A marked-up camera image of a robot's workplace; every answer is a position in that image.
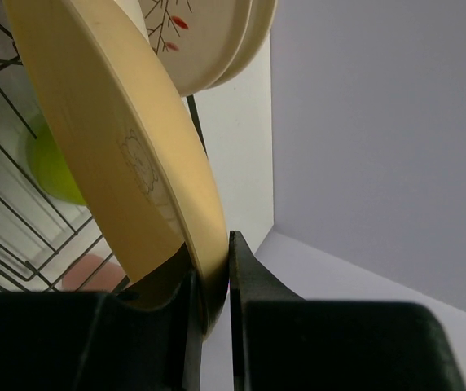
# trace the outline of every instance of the red flower design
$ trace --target red flower design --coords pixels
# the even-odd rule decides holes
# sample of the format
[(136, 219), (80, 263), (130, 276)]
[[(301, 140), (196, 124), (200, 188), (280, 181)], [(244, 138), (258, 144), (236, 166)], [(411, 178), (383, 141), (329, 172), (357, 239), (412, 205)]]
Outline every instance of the red flower design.
[(179, 18), (178, 16), (172, 16), (171, 20), (181, 29), (185, 29), (185, 30), (189, 29), (188, 25), (186, 24), (184, 20), (182, 20), (182, 18)]
[(178, 46), (173, 42), (166, 42), (165, 44), (168, 49), (171, 49), (172, 51), (178, 51)]

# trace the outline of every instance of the green cup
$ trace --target green cup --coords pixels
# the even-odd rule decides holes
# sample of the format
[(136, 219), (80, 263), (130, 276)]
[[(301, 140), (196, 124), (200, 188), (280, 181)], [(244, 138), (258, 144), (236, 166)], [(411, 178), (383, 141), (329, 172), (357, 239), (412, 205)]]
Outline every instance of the green cup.
[(39, 187), (58, 200), (86, 205), (48, 125), (44, 123), (33, 129), (37, 138), (29, 144), (27, 157)]

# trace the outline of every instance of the wire shelf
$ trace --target wire shelf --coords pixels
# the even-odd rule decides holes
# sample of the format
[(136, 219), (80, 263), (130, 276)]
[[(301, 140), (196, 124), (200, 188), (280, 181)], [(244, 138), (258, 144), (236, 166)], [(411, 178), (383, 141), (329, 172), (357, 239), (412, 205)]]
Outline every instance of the wire shelf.
[[(34, 180), (26, 148), (41, 115), (0, 1), (0, 291), (58, 291), (87, 254), (100, 262), (75, 290), (88, 288), (105, 267), (119, 267), (90, 211), (48, 196)], [(195, 100), (187, 100), (200, 139)], [(116, 281), (119, 292), (129, 280)]]

